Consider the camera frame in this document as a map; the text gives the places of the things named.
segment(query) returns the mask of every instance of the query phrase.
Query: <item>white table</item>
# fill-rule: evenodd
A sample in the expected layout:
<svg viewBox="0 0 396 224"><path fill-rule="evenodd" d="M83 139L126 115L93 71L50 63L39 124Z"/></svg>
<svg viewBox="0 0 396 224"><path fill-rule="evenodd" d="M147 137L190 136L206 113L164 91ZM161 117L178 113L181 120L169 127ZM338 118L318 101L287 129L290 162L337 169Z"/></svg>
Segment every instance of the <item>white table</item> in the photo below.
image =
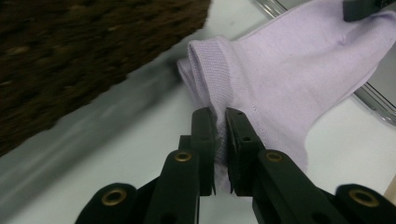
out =
<svg viewBox="0 0 396 224"><path fill-rule="evenodd" d="M74 223L100 188L140 188L158 176L179 136L190 134L194 108L174 69L188 40L233 39L269 20L251 1L215 0L205 29L0 158L0 223ZM396 127L350 96L309 133L307 175L331 193L346 183L384 193L396 173L395 146ZM248 201L221 190L202 198L200 222L257 223Z"/></svg>

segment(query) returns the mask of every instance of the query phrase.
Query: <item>lavender sock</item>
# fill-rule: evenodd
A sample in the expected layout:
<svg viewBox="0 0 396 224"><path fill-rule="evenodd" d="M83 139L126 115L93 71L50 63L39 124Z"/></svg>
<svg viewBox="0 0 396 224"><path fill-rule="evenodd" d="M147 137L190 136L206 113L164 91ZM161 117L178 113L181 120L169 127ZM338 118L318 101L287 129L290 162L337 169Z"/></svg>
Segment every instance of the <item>lavender sock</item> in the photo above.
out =
<svg viewBox="0 0 396 224"><path fill-rule="evenodd" d="M179 72L197 107L214 112L219 137L225 108L242 110L267 148L306 170L314 121L363 85L396 40L395 12L347 23L342 11L341 0L314 0L236 41L190 42ZM218 183L227 185L224 144L216 162Z"/></svg>

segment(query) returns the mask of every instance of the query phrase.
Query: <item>fabric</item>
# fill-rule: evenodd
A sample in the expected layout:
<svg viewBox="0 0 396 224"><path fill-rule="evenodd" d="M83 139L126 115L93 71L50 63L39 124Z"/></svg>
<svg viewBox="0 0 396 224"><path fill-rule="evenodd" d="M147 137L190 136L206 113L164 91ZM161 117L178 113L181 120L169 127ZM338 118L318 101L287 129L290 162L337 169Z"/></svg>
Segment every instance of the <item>fabric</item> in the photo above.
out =
<svg viewBox="0 0 396 224"><path fill-rule="evenodd" d="M314 0L236 41L192 41L178 68L197 107L216 115L219 137L226 137L226 107L242 110L266 148L305 171L311 125L367 81L395 40L395 12L348 23L341 0ZM228 182L224 143L220 184Z"/></svg>

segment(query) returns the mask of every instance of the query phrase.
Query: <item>brown textured surface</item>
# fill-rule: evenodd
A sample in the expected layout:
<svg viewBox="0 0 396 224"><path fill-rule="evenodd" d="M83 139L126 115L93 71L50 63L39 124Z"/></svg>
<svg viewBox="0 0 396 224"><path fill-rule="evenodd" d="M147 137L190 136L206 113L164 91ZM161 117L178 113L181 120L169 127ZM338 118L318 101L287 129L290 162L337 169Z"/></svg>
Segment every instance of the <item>brown textured surface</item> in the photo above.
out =
<svg viewBox="0 0 396 224"><path fill-rule="evenodd" d="M209 3L0 1L0 155L201 28Z"/></svg>

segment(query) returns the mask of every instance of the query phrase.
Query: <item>screw hole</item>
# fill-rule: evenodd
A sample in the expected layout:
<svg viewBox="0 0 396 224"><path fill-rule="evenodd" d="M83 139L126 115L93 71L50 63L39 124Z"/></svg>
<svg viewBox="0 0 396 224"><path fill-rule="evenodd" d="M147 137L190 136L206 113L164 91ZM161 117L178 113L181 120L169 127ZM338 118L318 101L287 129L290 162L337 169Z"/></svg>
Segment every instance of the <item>screw hole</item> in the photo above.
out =
<svg viewBox="0 0 396 224"><path fill-rule="evenodd" d="M177 161L189 161L191 159L191 154L187 152L177 153L175 156L175 160Z"/></svg>
<svg viewBox="0 0 396 224"><path fill-rule="evenodd" d="M126 198L125 189L112 189L102 197L102 204L106 206L114 206L122 203Z"/></svg>
<svg viewBox="0 0 396 224"><path fill-rule="evenodd" d="M268 161L279 162L283 160L283 156L277 152L267 152L265 153L265 157Z"/></svg>
<svg viewBox="0 0 396 224"><path fill-rule="evenodd" d="M349 191L349 197L356 203L367 207L379 206L378 199L370 192L362 189L352 189Z"/></svg>
<svg viewBox="0 0 396 224"><path fill-rule="evenodd" d="M161 224L175 224L177 223L177 216L173 213L163 214L160 218Z"/></svg>
<svg viewBox="0 0 396 224"><path fill-rule="evenodd" d="M314 213L312 214L312 219L318 224L330 224L332 221L330 218L323 213Z"/></svg>

